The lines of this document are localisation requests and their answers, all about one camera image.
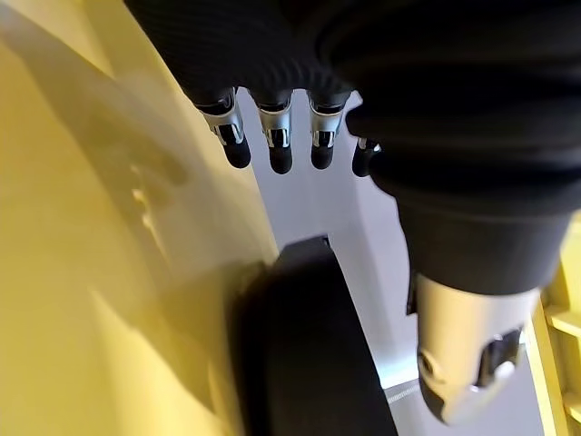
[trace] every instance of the robotic hand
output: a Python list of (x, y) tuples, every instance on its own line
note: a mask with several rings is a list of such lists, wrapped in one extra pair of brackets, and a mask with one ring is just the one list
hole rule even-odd
[(320, 169), (359, 92), (353, 172), (398, 203), (426, 404), (451, 424), (493, 398), (581, 206), (581, 2), (125, 3), (235, 167), (251, 159), (237, 87), (277, 173), (292, 90), (309, 93)]

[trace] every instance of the yellow wall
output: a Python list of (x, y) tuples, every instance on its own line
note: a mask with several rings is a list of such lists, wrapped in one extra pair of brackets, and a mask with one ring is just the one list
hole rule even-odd
[(0, 434), (241, 434), (224, 305), (276, 253), (119, 0), (0, 0)]

